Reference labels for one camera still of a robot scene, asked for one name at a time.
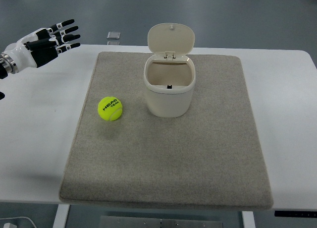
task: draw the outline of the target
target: cable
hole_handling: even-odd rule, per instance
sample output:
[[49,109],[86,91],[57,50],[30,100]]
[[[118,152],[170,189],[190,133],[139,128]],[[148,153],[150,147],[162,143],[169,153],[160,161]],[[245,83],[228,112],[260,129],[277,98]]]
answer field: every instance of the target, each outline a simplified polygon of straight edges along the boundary
[[34,224],[34,222],[28,218],[28,217],[9,217],[9,218],[0,218],[0,220],[13,220],[13,219],[28,219],[32,225],[34,226],[34,228],[37,228],[36,225]]

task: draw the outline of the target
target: white trash bin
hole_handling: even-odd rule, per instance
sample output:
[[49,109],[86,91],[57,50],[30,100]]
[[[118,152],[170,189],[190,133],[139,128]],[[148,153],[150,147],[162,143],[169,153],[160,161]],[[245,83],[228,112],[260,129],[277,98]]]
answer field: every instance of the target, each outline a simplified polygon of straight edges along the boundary
[[151,113],[178,117],[189,108],[196,83],[195,66],[186,56],[195,34],[188,26],[163,23],[152,27],[148,45],[154,53],[144,67],[145,98]]

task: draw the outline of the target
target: robot finger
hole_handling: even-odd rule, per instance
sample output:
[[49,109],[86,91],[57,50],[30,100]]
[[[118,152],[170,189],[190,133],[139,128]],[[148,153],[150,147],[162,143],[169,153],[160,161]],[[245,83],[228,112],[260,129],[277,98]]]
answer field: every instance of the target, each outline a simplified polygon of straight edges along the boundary
[[63,53],[65,51],[71,50],[73,48],[79,47],[80,43],[75,43],[75,44],[67,44],[67,45],[63,45],[61,47],[57,47],[56,51],[58,54]]
[[51,37],[47,39],[41,39],[33,42],[25,43],[25,47],[30,51],[37,51],[41,49],[46,49],[54,46],[61,46],[69,41],[73,41],[80,38],[80,35],[64,35],[58,37]]
[[76,30],[78,30],[78,26],[73,26],[73,27],[68,28],[66,30],[55,32],[55,33],[51,34],[51,36],[64,36],[70,32],[76,31]]
[[[71,20],[68,20],[68,21],[64,21],[64,22],[61,22],[61,23],[58,23],[56,25],[53,25],[49,28],[41,28],[39,29],[38,31],[35,32],[36,34],[36,37],[37,37],[37,40],[42,40],[42,39],[47,39],[47,38],[50,38],[52,36],[54,36],[54,32],[63,28],[64,26],[67,26],[67,25],[70,25],[72,23],[74,23],[75,21],[73,19]],[[29,40],[30,37],[26,36],[24,37],[25,40],[28,40],[28,41],[34,41],[34,40]]]
[[68,35],[64,35],[64,36],[58,36],[56,37],[56,40],[58,42],[58,44],[56,46],[61,46],[69,41],[73,41],[80,38],[80,35],[72,35],[72,34],[68,34]]
[[0,92],[0,100],[5,97],[4,93]]
[[63,28],[64,26],[68,26],[68,25],[70,25],[70,24],[72,24],[74,22],[75,22],[74,19],[70,19],[70,20],[67,20],[67,21],[60,22],[60,23],[58,23],[56,25],[53,25],[53,26],[51,26],[49,28],[46,28],[46,29],[47,29],[48,33],[51,34],[51,33],[55,32],[55,31]]

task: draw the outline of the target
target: lid hinge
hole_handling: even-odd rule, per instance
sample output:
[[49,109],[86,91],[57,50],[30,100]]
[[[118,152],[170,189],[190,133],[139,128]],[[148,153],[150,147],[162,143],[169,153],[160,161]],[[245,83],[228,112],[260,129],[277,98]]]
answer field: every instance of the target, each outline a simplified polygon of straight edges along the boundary
[[172,58],[172,60],[174,59],[174,58],[176,58],[175,57],[175,52],[165,52],[165,55],[164,55],[164,58]]

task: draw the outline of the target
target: robotic hand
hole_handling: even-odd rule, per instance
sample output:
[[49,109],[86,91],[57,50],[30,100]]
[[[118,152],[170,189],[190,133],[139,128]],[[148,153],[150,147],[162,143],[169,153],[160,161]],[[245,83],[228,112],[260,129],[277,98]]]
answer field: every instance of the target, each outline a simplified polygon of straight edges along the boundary
[[0,79],[8,73],[18,73],[27,67],[38,68],[58,57],[58,54],[80,46],[80,43],[67,44],[78,39],[80,35],[69,34],[78,26],[61,30],[74,23],[73,19],[58,23],[49,28],[40,28],[31,34],[10,44],[0,55]]

